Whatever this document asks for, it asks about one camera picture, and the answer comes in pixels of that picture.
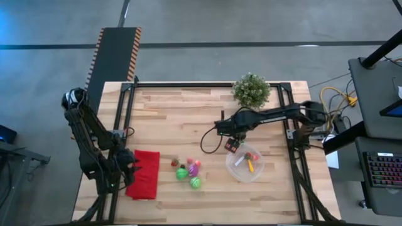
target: red cloth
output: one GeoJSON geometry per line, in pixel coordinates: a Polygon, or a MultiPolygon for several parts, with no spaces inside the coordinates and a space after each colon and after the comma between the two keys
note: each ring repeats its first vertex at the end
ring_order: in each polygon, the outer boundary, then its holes
{"type": "Polygon", "coordinates": [[[159,152],[134,151],[139,160],[136,166],[141,169],[134,172],[135,181],[126,189],[126,195],[133,199],[155,199],[158,186],[159,152]]]}

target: clear plastic container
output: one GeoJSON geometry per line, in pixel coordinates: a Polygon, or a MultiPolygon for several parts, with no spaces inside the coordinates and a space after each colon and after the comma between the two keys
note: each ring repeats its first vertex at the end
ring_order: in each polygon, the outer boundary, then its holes
{"type": "Polygon", "coordinates": [[[227,153],[226,166],[231,175],[237,180],[245,183],[250,183],[258,178],[264,169],[264,159],[259,151],[251,145],[242,143],[235,153],[227,153]],[[254,172],[250,172],[249,163],[244,157],[246,153],[251,153],[253,156],[258,156],[257,160],[251,160],[254,172]]]}

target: green toy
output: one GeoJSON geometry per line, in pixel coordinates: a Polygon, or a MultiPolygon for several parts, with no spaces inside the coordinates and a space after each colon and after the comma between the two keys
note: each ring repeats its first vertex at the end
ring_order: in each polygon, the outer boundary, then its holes
{"type": "Polygon", "coordinates": [[[182,180],[182,179],[186,178],[187,175],[188,175],[188,171],[185,169],[178,168],[176,171],[176,177],[178,180],[182,180]]]}
{"type": "Polygon", "coordinates": [[[192,179],[190,180],[190,186],[191,186],[193,189],[198,189],[198,188],[200,188],[200,186],[201,186],[201,179],[200,179],[198,176],[192,178],[192,179]]]}

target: wooden table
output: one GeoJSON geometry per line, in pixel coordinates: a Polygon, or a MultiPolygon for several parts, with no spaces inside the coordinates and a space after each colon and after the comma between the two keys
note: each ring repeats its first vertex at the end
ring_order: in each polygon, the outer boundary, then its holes
{"type": "MultiPolygon", "coordinates": [[[[306,82],[290,82],[295,102],[310,100],[306,82]]],[[[112,129],[121,82],[106,82],[98,117],[112,129]]],[[[264,156],[265,168],[253,183],[240,183],[229,174],[223,145],[214,154],[200,150],[200,139],[220,119],[239,106],[230,88],[136,88],[130,126],[136,132],[127,147],[161,153],[156,200],[132,200],[122,190],[115,223],[298,223],[299,216],[290,170],[288,149],[281,122],[258,126],[247,133],[247,143],[264,156]],[[202,187],[193,190],[188,180],[178,181],[172,158],[202,162],[202,187]]],[[[279,107],[278,93],[271,92],[264,109],[279,107]]],[[[205,149],[219,142],[216,132],[205,137],[205,149]]],[[[332,215],[340,213],[321,149],[306,152],[313,189],[332,215]]],[[[82,177],[73,219],[81,217],[96,199],[95,181],[82,177]]],[[[307,196],[303,200],[308,210],[307,196]]],[[[106,203],[105,213],[109,213],[106,203]]]]}

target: rgb keyboard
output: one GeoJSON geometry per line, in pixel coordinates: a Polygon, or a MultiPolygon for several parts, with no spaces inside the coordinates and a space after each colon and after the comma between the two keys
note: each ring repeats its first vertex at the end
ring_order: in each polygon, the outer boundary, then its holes
{"type": "Polygon", "coordinates": [[[402,156],[384,155],[363,153],[371,186],[402,188],[402,156]]]}

